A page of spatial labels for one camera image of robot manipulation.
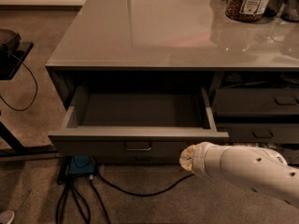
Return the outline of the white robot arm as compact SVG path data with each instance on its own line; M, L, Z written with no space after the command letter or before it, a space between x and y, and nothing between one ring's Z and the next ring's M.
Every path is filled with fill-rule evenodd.
M299 207L299 170L275 150L202 142L185 148L179 163L194 175L220 178Z

